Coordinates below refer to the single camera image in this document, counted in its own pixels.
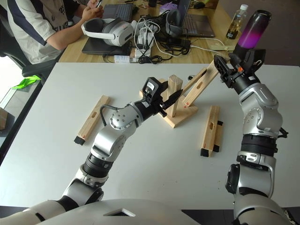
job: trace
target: person's hand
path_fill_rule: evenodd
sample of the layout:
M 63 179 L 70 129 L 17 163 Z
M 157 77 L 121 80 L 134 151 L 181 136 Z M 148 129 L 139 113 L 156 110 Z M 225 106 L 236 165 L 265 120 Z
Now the person's hand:
M 96 8 L 98 3 L 98 0 L 89 0 L 87 6 L 89 6 L 90 8 Z
M 90 19 L 99 17 L 102 18 L 103 15 L 103 7 L 100 6 L 98 8 L 90 8 L 89 6 L 87 6 L 82 13 L 82 19 L 84 21 L 88 21 Z

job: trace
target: green object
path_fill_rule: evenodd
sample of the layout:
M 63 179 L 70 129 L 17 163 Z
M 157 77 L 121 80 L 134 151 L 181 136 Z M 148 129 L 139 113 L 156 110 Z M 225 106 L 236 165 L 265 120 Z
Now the green object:
M 12 87 L 12 89 L 22 89 L 22 88 L 25 88 L 25 87 L 31 85 L 32 83 L 34 83 L 35 81 L 38 81 L 38 80 L 41 80 L 41 78 L 39 78 L 36 75 L 25 77 L 24 80 L 22 80 L 19 83 L 19 85 Z

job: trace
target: chair armrest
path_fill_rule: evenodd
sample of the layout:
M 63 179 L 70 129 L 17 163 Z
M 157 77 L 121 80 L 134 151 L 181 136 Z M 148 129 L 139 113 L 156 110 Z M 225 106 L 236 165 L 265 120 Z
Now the chair armrest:
M 25 66 L 22 69 L 22 75 L 23 77 L 28 77 L 28 76 L 42 74 L 45 72 L 50 73 L 53 67 L 55 66 L 56 62 L 57 59 Z

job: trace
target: gray headset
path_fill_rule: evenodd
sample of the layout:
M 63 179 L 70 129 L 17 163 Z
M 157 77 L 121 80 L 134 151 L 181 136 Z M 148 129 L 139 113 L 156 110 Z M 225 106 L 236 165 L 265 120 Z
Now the gray headset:
M 165 20 L 165 31 L 173 38 L 178 37 L 182 34 L 180 20 L 181 16 L 178 9 L 173 9 L 167 14 Z

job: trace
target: white table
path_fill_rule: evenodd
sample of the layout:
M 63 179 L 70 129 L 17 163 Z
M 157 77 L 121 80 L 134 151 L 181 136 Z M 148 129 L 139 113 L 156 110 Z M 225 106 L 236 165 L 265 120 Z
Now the white table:
M 184 84 L 205 64 L 58 63 L 36 99 L 0 167 L 0 205 L 29 207 L 60 199 L 84 163 L 97 131 L 83 145 L 73 142 L 101 95 L 124 106 L 139 100 L 146 78 L 172 74 Z M 279 139 L 273 199 L 282 207 L 300 205 L 300 68 L 263 66 L 257 75 L 279 100 L 288 139 Z M 229 209 L 233 196 L 224 184 L 242 139 L 238 95 L 216 78 L 195 101 L 198 113 L 176 129 L 159 115 L 128 139 L 103 186 L 104 199 L 141 198 L 179 209 Z M 211 105 L 221 106 L 221 151 L 201 157 L 203 130 Z M 106 118 L 112 112 L 106 111 Z

